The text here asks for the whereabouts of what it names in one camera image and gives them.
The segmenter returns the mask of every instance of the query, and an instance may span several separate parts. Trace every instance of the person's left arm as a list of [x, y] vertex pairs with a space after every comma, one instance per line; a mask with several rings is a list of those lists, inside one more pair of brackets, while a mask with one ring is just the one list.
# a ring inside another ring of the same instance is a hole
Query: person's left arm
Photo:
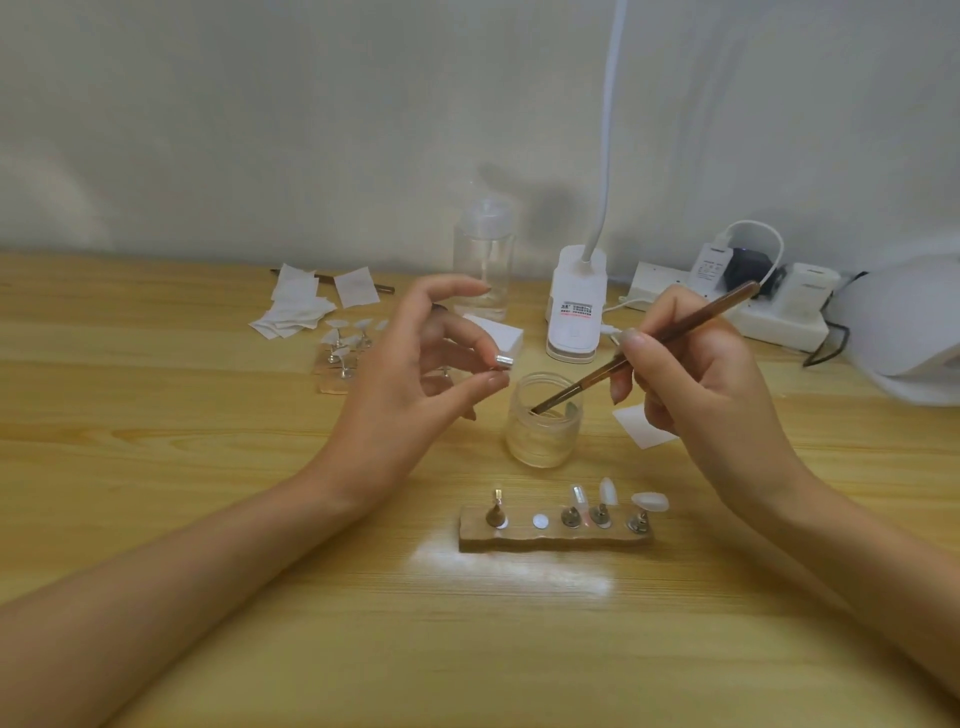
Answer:
[[[299, 473], [0, 607], [0, 723], [101, 725], [191, 644], [383, 500], [433, 440], [509, 383], [483, 329], [435, 301], [486, 286], [419, 279], [364, 354], [326, 446]], [[423, 375], [475, 374], [456, 386]]]

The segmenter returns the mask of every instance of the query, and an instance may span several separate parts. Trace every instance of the person's left hand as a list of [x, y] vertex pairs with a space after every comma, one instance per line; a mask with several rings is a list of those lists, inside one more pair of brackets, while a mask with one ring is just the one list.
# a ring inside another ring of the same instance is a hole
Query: person's left hand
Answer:
[[[510, 377], [491, 371], [499, 349], [489, 334], [434, 302], [488, 290], [466, 276], [417, 279], [383, 336], [363, 354], [333, 433], [308, 470], [335, 482], [343, 497], [366, 511], [458, 417], [475, 419], [473, 405], [504, 389]], [[458, 384], [426, 376], [443, 366], [473, 376]]]

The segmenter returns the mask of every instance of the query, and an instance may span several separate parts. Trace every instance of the transparent jar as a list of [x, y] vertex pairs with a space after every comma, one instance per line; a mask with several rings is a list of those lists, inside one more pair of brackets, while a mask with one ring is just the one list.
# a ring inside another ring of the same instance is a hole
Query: transparent jar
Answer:
[[506, 200], [486, 197], [464, 210], [453, 230], [453, 272], [484, 281], [490, 291], [454, 299], [457, 313], [504, 320], [515, 240], [514, 210]]
[[521, 463], [534, 468], [556, 468], [573, 452], [584, 419], [581, 395], [542, 415], [530, 411], [572, 383], [560, 375], [534, 372], [514, 387], [505, 437], [510, 454]]

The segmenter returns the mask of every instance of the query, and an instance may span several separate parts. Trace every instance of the person's right arm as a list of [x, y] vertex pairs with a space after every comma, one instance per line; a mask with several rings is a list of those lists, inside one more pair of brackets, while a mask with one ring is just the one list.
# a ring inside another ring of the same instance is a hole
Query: person's right arm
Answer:
[[650, 333], [704, 305], [668, 289], [621, 348], [651, 424], [679, 435], [733, 512], [840, 595], [856, 615], [960, 696], [960, 563], [830, 488], [790, 446], [750, 349], [726, 321], [668, 348]]

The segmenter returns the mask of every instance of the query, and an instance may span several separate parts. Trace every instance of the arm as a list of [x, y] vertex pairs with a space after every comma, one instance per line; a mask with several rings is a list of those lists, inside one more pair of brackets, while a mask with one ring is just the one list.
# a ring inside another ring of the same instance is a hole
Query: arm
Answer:
[[649, 333], [704, 304], [671, 288], [640, 331], [624, 332], [650, 423], [684, 441], [697, 467], [745, 523], [806, 567], [853, 612], [960, 696], [960, 564], [941, 549], [829, 488], [801, 462], [746, 342], [726, 321], [665, 348]]
[[[364, 354], [326, 447], [300, 473], [0, 607], [0, 723], [106, 721], [259, 589], [392, 492], [454, 420], [509, 383], [493, 340], [434, 301], [486, 286], [419, 280]], [[476, 374], [422, 378], [444, 364]]]

